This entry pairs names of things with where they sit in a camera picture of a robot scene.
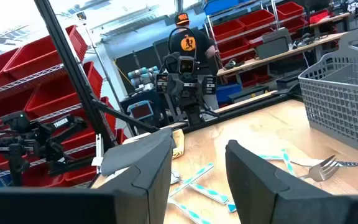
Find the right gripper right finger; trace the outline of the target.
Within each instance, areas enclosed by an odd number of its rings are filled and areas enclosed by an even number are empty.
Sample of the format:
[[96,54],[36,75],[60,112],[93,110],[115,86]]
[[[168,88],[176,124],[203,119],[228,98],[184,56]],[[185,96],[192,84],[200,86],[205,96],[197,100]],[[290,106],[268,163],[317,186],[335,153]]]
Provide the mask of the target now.
[[226,145],[226,175],[242,224],[358,224],[358,195],[332,195],[242,147]]

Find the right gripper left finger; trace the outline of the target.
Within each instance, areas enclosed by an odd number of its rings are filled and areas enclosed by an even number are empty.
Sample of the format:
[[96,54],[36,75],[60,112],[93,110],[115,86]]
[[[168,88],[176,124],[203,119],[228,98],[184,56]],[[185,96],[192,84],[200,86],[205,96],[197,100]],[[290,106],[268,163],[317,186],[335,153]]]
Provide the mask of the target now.
[[0,224],[163,224],[173,142],[97,189],[0,189]]

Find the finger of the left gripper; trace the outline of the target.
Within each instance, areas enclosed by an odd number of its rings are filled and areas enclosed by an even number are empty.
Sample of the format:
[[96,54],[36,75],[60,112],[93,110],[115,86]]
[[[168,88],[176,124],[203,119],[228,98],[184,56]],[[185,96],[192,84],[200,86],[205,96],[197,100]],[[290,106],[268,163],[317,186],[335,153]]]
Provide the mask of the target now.
[[203,75],[201,79],[201,89],[204,95],[216,94],[216,76]]
[[167,74],[156,74],[155,84],[157,93],[166,93],[167,92]]

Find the teal-handled spoon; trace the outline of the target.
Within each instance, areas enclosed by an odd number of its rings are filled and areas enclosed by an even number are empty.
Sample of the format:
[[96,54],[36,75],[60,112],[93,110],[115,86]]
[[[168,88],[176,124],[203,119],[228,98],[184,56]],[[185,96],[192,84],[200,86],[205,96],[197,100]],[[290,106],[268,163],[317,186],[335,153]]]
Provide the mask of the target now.
[[199,179],[202,175],[204,175],[205,173],[207,173],[208,171],[210,171],[212,168],[214,167],[213,163],[209,163],[207,166],[203,167],[202,169],[200,169],[193,177],[190,177],[189,179],[186,179],[181,185],[179,185],[177,188],[175,188],[174,190],[172,190],[169,193],[169,197],[173,197],[174,195],[176,195],[177,193],[179,193],[181,190],[187,188],[190,184],[192,184],[194,181],[196,181],[197,179]]
[[[171,172],[171,184],[176,184],[179,182],[180,183],[183,182],[179,173],[172,171]],[[222,205],[227,204],[229,201],[229,199],[226,195],[220,194],[215,190],[203,187],[202,185],[192,183],[189,185],[189,188],[192,188],[193,190],[199,192],[200,194],[203,194],[204,196],[206,196]]]
[[283,154],[283,161],[284,161],[284,163],[285,163],[285,165],[287,167],[288,172],[292,176],[296,177],[296,173],[295,173],[295,170],[294,170],[293,165],[291,163],[289,154],[287,153],[287,151],[285,149],[282,149],[281,152]]

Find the teal-handled fork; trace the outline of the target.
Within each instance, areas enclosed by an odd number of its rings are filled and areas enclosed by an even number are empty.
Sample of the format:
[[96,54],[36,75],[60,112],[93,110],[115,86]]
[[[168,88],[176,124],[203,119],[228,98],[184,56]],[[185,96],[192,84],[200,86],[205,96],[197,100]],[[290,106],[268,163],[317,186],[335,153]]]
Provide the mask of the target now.
[[195,224],[211,224],[209,221],[205,220],[197,213],[189,210],[186,206],[174,201],[173,199],[168,198],[167,202],[176,206],[176,208],[178,208],[182,213],[184,213],[188,218],[190,218]]
[[313,179],[315,182],[322,182],[331,178],[339,168],[336,156],[332,155],[323,162],[312,166],[308,174],[300,176],[299,179]]

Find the blue plastic storage bin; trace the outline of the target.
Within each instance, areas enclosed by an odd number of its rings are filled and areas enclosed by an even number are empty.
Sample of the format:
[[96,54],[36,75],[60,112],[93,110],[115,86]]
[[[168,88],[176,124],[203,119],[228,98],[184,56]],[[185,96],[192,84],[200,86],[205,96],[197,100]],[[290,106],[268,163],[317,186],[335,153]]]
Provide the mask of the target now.
[[242,90],[242,86],[240,84],[227,84],[227,85],[218,85],[216,89],[216,98],[218,104],[230,103],[231,99],[229,95],[235,94]]
[[229,9],[239,4],[239,0],[205,0],[203,10],[206,15]]

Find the teach pendant with screen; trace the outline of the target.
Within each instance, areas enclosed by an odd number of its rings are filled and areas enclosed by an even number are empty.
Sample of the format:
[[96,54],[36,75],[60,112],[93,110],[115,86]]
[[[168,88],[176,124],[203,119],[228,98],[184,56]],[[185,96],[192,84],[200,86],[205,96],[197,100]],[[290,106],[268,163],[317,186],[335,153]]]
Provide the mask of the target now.
[[143,100],[132,105],[129,105],[127,112],[134,119],[141,121],[151,121],[154,117],[152,103],[149,100]]

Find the wooden-topped workbench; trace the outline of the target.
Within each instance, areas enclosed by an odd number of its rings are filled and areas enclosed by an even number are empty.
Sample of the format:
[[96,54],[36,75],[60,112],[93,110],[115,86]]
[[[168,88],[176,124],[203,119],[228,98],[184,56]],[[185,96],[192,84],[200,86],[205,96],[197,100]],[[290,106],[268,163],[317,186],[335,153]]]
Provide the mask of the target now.
[[326,42],[339,40],[346,33],[347,32],[342,32],[342,33],[337,33],[337,34],[329,34],[327,37],[325,37],[323,39],[316,40],[312,44],[309,44],[309,45],[306,45],[306,46],[303,46],[303,47],[298,47],[295,50],[289,50],[287,52],[284,52],[284,53],[278,54],[278,55],[274,55],[274,56],[269,57],[269,58],[265,58],[265,59],[257,58],[257,59],[247,60],[247,61],[245,61],[245,63],[243,65],[241,65],[239,67],[234,67],[234,68],[229,69],[229,70],[224,70],[224,69],[218,70],[217,76],[220,77],[220,76],[223,76],[223,75],[229,75],[229,74],[235,73],[235,72],[237,72],[239,70],[251,70],[251,69],[254,69],[255,67],[259,67],[259,66],[265,65],[267,63],[274,62],[276,60],[281,60],[283,58],[287,58],[287,57],[292,56],[292,55],[300,54],[300,53],[302,53],[304,51],[308,51],[310,49],[313,49],[313,48],[315,48],[315,47],[317,47],[319,45],[322,45],[322,44],[324,44]]

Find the grey equipment case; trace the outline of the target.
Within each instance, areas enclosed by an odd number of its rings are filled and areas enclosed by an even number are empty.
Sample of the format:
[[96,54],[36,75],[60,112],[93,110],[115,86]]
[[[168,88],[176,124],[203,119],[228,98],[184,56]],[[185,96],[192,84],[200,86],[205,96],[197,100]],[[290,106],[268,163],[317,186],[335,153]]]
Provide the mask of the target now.
[[289,51],[292,43],[287,28],[279,28],[274,32],[262,35],[262,45],[256,47],[259,59],[266,59]]

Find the white metal bracket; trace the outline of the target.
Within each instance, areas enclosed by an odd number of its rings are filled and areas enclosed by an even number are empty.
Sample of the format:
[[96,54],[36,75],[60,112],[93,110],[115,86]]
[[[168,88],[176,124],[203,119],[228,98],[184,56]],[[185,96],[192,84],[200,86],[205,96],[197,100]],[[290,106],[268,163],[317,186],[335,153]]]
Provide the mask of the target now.
[[93,158],[91,165],[96,168],[96,173],[101,173],[101,164],[104,155],[104,142],[101,134],[96,135],[96,156]]

